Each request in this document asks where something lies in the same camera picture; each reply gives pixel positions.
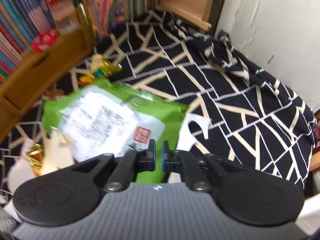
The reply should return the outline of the gold blue foil wrapper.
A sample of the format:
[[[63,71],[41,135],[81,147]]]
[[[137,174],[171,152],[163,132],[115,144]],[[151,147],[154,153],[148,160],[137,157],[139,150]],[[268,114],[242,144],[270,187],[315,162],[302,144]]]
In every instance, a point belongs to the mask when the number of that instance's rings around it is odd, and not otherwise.
[[[87,86],[101,79],[108,79],[114,74],[122,71],[120,64],[113,64],[101,54],[94,54],[91,58],[89,73],[78,78],[78,84]]]

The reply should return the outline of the black white patterned tablecloth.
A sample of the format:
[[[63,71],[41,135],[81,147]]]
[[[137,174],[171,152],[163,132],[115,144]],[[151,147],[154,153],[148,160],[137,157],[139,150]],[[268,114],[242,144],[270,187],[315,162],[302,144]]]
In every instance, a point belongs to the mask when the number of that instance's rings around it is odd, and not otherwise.
[[[288,180],[303,189],[316,144],[315,116],[281,81],[237,51],[227,33],[197,33],[166,12],[150,12],[116,27],[98,53],[122,71],[107,81],[188,105],[172,149],[196,157],[211,153]],[[85,86],[88,55],[53,83],[1,140],[1,195],[10,199],[7,175],[28,141],[50,138],[43,105]]]

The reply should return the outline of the red crochet flower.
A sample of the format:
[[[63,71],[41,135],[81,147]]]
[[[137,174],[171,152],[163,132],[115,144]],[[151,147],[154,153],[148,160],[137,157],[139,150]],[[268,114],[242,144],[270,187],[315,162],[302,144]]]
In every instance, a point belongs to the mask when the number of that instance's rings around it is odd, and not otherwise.
[[[37,35],[31,44],[33,50],[44,51],[50,48],[54,44],[58,36],[59,32],[56,29],[52,29],[50,31]]]

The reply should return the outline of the torn white orange cardboard box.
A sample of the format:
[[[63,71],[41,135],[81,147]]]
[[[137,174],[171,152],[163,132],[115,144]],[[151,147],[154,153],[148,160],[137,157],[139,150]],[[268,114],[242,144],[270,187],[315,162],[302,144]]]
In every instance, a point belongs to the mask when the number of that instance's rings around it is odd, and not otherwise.
[[[8,189],[14,193],[28,180],[75,164],[71,153],[74,144],[59,129],[54,128],[44,145],[26,142],[7,175]]]

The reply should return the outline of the row of upright books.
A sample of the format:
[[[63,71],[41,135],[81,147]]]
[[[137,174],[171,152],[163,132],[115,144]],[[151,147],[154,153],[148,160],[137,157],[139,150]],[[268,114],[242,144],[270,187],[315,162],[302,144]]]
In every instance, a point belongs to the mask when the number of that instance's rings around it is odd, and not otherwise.
[[[41,40],[59,31],[59,6],[68,0],[1,0],[1,83],[32,50],[44,50]]]

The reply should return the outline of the wooden desk shelf with drawers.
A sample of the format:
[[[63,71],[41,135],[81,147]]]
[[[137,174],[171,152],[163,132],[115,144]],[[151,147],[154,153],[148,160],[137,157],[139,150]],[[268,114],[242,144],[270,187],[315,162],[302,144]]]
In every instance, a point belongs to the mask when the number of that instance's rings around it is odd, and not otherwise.
[[[1,85],[1,140],[45,90],[93,53],[95,39],[88,11],[83,5],[75,10],[80,27],[59,36],[45,51],[30,51]]]

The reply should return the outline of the small white plastic jar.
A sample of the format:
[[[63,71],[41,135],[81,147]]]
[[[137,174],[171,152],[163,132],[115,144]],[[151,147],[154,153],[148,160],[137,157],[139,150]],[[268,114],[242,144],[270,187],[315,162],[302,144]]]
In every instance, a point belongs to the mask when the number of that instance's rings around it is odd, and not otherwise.
[[[72,0],[60,0],[49,7],[60,35],[67,35],[80,27]]]

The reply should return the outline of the green clear snack bag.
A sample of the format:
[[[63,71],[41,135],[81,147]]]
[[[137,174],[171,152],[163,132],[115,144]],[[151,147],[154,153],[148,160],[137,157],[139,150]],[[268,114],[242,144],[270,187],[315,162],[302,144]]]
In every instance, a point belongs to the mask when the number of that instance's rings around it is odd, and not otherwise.
[[[156,169],[138,175],[139,183],[160,183],[164,179],[160,146],[178,142],[188,105],[166,101],[129,86],[99,80],[92,85],[43,105],[42,124],[51,134],[58,129],[67,139],[77,162],[112,153],[122,157],[129,150],[147,148],[156,141]]]

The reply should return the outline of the thin picture books row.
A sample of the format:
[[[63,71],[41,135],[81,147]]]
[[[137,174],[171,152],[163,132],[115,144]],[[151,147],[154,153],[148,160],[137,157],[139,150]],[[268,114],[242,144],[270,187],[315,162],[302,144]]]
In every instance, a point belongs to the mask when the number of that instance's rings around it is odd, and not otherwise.
[[[101,42],[116,25],[132,20],[155,8],[158,0],[80,0],[88,19],[89,31]]]

